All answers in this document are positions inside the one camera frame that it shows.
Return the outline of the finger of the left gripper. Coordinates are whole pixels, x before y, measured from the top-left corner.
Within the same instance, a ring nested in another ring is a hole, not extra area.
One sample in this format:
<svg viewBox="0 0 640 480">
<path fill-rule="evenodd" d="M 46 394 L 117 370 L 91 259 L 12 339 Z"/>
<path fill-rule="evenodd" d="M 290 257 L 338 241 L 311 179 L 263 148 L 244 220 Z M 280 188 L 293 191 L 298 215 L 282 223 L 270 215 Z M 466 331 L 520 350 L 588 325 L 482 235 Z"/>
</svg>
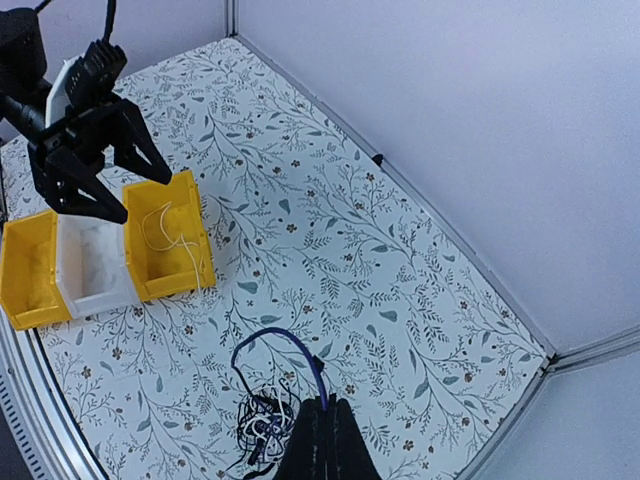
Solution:
<svg viewBox="0 0 640 480">
<path fill-rule="evenodd" d="M 80 173 L 64 180 L 59 193 L 59 213 L 124 224 L 128 212 L 123 204 L 96 178 Z"/>
<path fill-rule="evenodd" d="M 113 126 L 114 163 L 159 184 L 169 184 L 172 172 L 147 129 L 139 108 L 121 99 L 115 105 Z"/>
</svg>

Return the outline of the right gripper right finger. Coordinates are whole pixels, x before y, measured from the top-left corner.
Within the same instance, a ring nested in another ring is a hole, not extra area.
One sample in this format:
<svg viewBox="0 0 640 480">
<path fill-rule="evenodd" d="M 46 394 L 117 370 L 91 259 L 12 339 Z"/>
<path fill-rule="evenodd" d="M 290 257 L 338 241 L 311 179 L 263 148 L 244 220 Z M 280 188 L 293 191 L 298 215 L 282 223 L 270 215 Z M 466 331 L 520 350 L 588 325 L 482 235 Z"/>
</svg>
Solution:
<svg viewBox="0 0 640 480">
<path fill-rule="evenodd" d="M 330 395 L 324 432 L 326 479 L 381 479 L 346 399 Z"/>
</svg>

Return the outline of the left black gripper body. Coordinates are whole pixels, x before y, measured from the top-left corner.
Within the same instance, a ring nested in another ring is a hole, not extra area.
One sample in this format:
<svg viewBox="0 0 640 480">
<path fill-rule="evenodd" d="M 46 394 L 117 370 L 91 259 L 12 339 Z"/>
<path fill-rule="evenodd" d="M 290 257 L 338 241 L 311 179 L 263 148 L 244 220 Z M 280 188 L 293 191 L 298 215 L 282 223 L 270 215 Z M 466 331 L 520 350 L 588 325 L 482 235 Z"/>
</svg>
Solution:
<svg viewBox="0 0 640 480">
<path fill-rule="evenodd" d="M 49 205 L 59 205 L 64 180 L 80 173 L 97 174 L 105 166 L 104 150 L 113 147 L 114 105 L 123 98 L 82 115 L 66 117 L 41 132 L 29 145 L 34 184 Z"/>
</svg>

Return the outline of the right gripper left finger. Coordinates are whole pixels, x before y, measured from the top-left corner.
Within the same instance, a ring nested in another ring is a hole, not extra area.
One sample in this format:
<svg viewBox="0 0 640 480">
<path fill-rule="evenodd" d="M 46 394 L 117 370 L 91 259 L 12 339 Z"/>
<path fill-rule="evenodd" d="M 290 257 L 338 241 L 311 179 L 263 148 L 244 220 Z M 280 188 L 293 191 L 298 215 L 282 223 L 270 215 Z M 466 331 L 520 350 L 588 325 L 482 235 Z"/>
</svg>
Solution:
<svg viewBox="0 0 640 480">
<path fill-rule="evenodd" d="M 277 469 L 277 480 L 327 478 L 325 420 L 326 412 L 318 397 L 302 402 Z"/>
</svg>

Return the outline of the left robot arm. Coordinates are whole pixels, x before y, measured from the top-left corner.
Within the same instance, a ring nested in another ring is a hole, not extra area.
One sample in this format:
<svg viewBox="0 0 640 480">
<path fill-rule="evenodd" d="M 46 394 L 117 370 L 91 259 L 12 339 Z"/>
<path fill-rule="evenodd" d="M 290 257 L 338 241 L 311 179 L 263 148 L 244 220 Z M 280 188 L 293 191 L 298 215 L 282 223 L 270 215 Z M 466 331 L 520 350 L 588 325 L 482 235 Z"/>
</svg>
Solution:
<svg viewBox="0 0 640 480">
<path fill-rule="evenodd" d="M 123 224 L 124 205 L 99 180 L 104 151 L 116 166 L 163 185 L 172 173 L 137 105 L 114 91 L 127 63 L 111 42 L 116 4 L 108 2 L 103 35 L 49 83 L 39 15 L 46 7 L 1 14 L 1 117 L 28 141 L 36 191 L 58 214 Z"/>
</svg>

